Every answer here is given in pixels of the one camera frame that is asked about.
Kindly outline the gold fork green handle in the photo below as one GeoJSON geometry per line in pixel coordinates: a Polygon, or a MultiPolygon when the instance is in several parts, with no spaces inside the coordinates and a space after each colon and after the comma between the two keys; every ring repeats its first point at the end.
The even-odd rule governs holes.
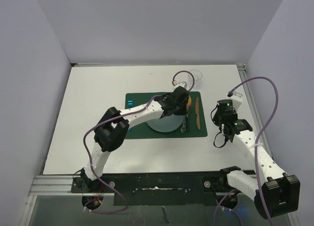
{"type": "Polygon", "coordinates": [[[190,120],[189,120],[189,115],[186,116],[186,132],[190,131],[190,120]]]}

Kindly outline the teal round plate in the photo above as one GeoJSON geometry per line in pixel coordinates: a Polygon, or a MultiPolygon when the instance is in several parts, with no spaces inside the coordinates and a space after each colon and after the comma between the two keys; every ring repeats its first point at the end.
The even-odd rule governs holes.
{"type": "Polygon", "coordinates": [[[153,119],[146,124],[154,131],[169,133],[178,129],[184,121],[184,115],[171,115],[160,119],[153,119]]]}

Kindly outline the copper knife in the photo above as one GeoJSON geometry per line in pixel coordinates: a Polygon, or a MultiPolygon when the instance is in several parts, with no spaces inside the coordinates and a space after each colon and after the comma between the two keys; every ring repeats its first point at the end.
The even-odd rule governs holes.
{"type": "Polygon", "coordinates": [[[196,102],[195,102],[195,114],[196,114],[197,129],[201,130],[201,126],[200,126],[200,110],[199,110],[199,97],[196,98],[196,102]]]}

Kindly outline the dark green placemat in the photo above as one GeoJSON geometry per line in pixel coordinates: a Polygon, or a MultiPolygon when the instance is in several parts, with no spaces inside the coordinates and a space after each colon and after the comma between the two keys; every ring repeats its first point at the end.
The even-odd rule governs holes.
{"type": "MultiPolygon", "coordinates": [[[[125,95],[125,108],[128,108],[128,100],[133,100],[134,107],[141,104],[147,103],[153,95],[162,95],[163,92],[152,92],[152,93],[127,93],[125,95]]],[[[196,137],[207,137],[206,119],[204,116],[202,97],[200,92],[192,91],[189,93],[192,98],[192,105],[189,108],[189,120],[190,120],[190,131],[181,132],[181,126],[175,131],[169,133],[161,133],[152,130],[146,123],[139,124],[132,128],[132,133],[126,135],[127,139],[159,139],[159,138],[196,138],[196,137]],[[196,98],[199,97],[199,110],[200,110],[200,126],[201,130],[197,129],[196,125],[196,114],[195,114],[195,102],[196,98]]]]}

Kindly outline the gold iridescent spoon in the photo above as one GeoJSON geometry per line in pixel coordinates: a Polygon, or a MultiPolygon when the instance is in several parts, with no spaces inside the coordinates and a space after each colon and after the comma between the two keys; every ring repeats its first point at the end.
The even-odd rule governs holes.
{"type": "Polygon", "coordinates": [[[187,102],[187,105],[186,105],[186,115],[185,115],[185,118],[184,118],[182,126],[181,126],[181,132],[182,133],[186,132],[186,128],[185,128],[186,116],[189,115],[189,108],[190,108],[191,104],[192,104],[192,98],[191,98],[191,96],[189,96],[188,97],[188,102],[187,102]]]}

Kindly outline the clear plastic cup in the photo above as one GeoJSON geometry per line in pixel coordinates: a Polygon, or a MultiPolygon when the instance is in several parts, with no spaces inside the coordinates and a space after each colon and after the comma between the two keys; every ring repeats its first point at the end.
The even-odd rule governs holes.
{"type": "Polygon", "coordinates": [[[188,74],[188,88],[190,88],[194,82],[193,89],[199,89],[201,87],[201,80],[203,74],[199,70],[190,70],[188,74]]]}

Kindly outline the blue plastic spoon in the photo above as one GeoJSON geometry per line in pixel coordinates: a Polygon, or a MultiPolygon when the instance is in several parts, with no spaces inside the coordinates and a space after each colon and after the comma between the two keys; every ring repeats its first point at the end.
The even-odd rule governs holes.
{"type": "Polygon", "coordinates": [[[134,103],[133,100],[128,100],[128,108],[133,108],[134,107],[134,103]]]}

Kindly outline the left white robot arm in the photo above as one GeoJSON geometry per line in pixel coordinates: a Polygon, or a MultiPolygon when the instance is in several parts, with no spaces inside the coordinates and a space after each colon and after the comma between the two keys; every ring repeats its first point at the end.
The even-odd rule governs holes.
{"type": "Polygon", "coordinates": [[[109,108],[83,137],[89,161],[80,173],[82,186],[88,192],[98,190],[108,156],[122,145],[129,129],[150,120],[185,115],[188,100],[189,90],[175,86],[173,92],[154,95],[139,106],[124,110],[109,108]]]}

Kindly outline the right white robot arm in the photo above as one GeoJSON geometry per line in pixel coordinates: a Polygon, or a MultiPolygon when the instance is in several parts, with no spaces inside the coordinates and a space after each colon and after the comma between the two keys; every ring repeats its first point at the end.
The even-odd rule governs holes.
{"type": "Polygon", "coordinates": [[[252,178],[237,166],[224,168],[222,172],[225,175],[218,179],[219,187],[224,191],[236,188],[244,193],[265,219],[296,211],[299,206],[299,179],[276,164],[263,143],[256,141],[250,124],[238,118],[233,100],[219,100],[212,121],[225,137],[225,142],[233,143],[256,173],[256,178],[252,178]]]}

